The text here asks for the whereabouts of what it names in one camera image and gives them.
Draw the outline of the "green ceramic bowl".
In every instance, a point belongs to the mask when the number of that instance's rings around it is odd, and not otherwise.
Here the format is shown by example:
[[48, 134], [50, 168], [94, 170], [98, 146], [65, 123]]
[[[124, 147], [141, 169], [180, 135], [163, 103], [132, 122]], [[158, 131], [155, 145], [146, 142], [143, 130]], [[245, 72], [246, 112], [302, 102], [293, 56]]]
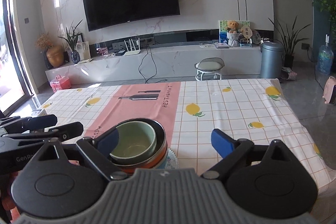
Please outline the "green ceramic bowl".
[[142, 162], [153, 155], [157, 145], [155, 129], [143, 121], [129, 121], [116, 126], [119, 141], [110, 157], [122, 165]]

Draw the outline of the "orange steel bowl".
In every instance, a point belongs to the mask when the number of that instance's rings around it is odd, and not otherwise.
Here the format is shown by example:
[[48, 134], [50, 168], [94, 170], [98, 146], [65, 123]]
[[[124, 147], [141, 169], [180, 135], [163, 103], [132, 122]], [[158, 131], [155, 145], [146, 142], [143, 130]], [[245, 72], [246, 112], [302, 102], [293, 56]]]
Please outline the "orange steel bowl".
[[131, 174], [137, 168], [162, 168], [167, 161], [166, 132], [152, 119], [137, 118], [116, 125], [118, 145], [109, 160]]

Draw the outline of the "clear glass floral plate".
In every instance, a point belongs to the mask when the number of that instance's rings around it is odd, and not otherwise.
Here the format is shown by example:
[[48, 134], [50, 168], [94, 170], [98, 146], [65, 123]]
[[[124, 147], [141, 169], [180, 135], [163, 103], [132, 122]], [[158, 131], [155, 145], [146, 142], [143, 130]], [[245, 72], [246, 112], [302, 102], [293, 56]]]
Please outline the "clear glass floral plate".
[[179, 162], [174, 151], [170, 148], [168, 149], [167, 159], [164, 169], [179, 169]]

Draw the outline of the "blue steel bowl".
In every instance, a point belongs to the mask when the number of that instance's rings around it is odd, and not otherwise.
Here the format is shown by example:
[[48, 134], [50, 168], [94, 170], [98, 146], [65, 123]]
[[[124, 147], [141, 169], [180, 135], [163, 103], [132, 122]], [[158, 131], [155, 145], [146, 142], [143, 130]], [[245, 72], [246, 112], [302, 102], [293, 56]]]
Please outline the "blue steel bowl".
[[134, 174], [134, 172], [137, 168], [142, 168], [142, 169], [164, 168], [165, 164], [167, 162], [168, 153], [169, 153], [169, 149], [166, 148], [165, 153], [161, 153], [161, 155], [157, 159], [153, 160], [152, 162], [149, 162], [149, 163], [146, 163], [146, 164], [140, 164], [138, 166], [133, 166], [133, 167], [130, 167], [130, 168], [123, 168], [122, 170], [124, 172], [126, 172], [127, 174]]

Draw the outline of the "pink storage box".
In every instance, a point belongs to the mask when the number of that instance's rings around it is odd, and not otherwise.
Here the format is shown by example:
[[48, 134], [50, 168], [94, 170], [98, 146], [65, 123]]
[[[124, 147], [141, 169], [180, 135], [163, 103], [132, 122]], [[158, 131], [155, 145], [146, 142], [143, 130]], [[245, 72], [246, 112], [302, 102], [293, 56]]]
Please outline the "pink storage box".
[[59, 90], [70, 89], [71, 82], [68, 76], [58, 75], [50, 82], [50, 87], [52, 88], [53, 92], [56, 93]]

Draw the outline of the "golden round vase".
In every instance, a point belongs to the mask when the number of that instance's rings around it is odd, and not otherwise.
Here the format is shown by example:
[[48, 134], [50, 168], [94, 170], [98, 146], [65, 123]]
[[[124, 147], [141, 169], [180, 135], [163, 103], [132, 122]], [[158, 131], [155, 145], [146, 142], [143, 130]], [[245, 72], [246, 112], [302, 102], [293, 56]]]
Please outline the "golden round vase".
[[55, 46], [50, 47], [47, 50], [46, 55], [47, 55], [47, 58], [50, 64], [54, 68], [58, 68], [64, 64], [64, 51], [63, 51], [62, 46], [55, 45]]

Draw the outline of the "white round stool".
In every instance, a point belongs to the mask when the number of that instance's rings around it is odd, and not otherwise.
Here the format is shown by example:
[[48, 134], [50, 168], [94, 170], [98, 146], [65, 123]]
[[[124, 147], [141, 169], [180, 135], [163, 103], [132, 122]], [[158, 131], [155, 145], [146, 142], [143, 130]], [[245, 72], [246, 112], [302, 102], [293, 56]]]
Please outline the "white round stool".
[[221, 80], [221, 70], [225, 67], [225, 63], [220, 57], [210, 57], [194, 64], [194, 67], [197, 70], [195, 75], [197, 81], [203, 81], [205, 75], [213, 75], [215, 80]]

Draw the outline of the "white marble tv cabinet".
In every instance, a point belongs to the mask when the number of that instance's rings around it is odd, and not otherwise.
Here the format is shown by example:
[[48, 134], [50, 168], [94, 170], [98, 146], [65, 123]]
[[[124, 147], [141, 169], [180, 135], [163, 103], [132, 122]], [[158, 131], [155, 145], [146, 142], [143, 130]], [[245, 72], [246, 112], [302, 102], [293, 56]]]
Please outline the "white marble tv cabinet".
[[68, 76], [72, 85], [112, 81], [167, 79], [191, 77], [196, 74], [194, 64], [210, 57], [220, 57], [225, 63], [224, 76], [259, 75], [260, 47], [217, 49], [199, 45], [151, 47], [137, 55], [95, 57], [85, 64], [66, 64], [46, 71], [49, 81], [56, 76]]

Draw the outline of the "blue vase with plant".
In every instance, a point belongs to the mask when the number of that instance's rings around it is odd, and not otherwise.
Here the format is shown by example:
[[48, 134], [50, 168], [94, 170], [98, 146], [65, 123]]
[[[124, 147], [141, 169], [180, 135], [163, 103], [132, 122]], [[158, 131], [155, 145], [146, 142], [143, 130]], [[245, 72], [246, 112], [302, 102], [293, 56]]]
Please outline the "blue vase with plant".
[[79, 32], [77, 30], [78, 26], [80, 25], [80, 23], [82, 22], [82, 20], [80, 20], [80, 22], [78, 24], [76, 24], [76, 26], [70, 26], [70, 28], [66, 27], [66, 36], [62, 37], [59, 36], [59, 38], [65, 40], [68, 44], [68, 46], [71, 49], [71, 60], [74, 64], [78, 64], [80, 61], [80, 54], [78, 53], [78, 51], [76, 50], [76, 46], [77, 43], [79, 42], [79, 37], [81, 36], [81, 32]]

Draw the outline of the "grey metal trash can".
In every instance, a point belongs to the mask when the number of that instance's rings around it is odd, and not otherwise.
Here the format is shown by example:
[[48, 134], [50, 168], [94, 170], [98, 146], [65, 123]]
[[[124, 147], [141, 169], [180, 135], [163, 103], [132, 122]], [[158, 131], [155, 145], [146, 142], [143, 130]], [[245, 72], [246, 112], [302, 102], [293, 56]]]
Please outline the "grey metal trash can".
[[266, 41], [261, 48], [261, 71], [262, 79], [277, 79], [282, 70], [282, 56], [284, 47], [275, 42]]

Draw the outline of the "white wifi router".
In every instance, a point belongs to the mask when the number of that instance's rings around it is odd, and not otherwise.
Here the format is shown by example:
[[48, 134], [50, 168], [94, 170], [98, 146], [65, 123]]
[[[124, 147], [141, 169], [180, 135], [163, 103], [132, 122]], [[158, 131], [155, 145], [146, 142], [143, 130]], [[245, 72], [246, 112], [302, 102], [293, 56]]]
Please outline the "white wifi router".
[[140, 39], [124, 41], [126, 52], [124, 56], [137, 55], [141, 52]]

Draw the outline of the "pink space heater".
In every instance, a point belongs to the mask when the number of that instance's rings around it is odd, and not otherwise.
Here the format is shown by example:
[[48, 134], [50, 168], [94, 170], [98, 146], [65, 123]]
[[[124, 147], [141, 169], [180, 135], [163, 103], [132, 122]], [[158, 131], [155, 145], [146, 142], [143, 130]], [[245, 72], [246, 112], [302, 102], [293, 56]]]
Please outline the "pink space heater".
[[335, 105], [336, 102], [336, 79], [333, 76], [330, 76], [325, 84], [323, 96], [326, 104]]

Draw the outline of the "green painted picture board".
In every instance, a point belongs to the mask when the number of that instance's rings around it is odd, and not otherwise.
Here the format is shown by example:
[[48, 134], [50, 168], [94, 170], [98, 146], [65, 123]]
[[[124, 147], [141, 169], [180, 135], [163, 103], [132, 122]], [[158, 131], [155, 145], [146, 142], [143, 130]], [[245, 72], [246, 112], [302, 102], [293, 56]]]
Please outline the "green painted picture board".
[[220, 20], [219, 43], [227, 43], [230, 47], [251, 44], [250, 26], [250, 21]]

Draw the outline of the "tall leafy floor plant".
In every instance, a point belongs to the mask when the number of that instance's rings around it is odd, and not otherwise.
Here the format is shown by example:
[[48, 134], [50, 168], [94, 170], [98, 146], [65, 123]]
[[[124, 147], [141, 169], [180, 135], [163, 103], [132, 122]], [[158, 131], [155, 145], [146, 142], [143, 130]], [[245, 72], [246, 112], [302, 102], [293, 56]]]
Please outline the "tall leafy floor plant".
[[277, 18], [274, 18], [274, 20], [269, 18], [269, 21], [272, 23], [276, 32], [280, 35], [280, 40], [276, 39], [276, 41], [280, 42], [284, 47], [284, 67], [292, 69], [294, 63], [294, 50], [296, 45], [299, 42], [308, 40], [308, 38], [301, 37], [300, 33], [310, 27], [311, 24], [307, 24], [302, 28], [296, 28], [295, 25], [297, 22], [297, 16], [295, 17], [291, 26], [289, 26], [287, 23], [282, 25]]

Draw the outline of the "blue water jug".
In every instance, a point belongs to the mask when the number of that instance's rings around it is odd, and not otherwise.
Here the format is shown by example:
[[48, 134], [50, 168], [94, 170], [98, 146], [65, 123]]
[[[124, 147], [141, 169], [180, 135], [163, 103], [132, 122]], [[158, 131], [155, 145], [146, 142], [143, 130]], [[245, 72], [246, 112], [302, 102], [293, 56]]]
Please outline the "blue water jug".
[[334, 52], [329, 45], [330, 36], [326, 34], [324, 45], [320, 46], [318, 52], [318, 59], [316, 68], [319, 73], [323, 75], [329, 75], [331, 72], [331, 66], [333, 65]]

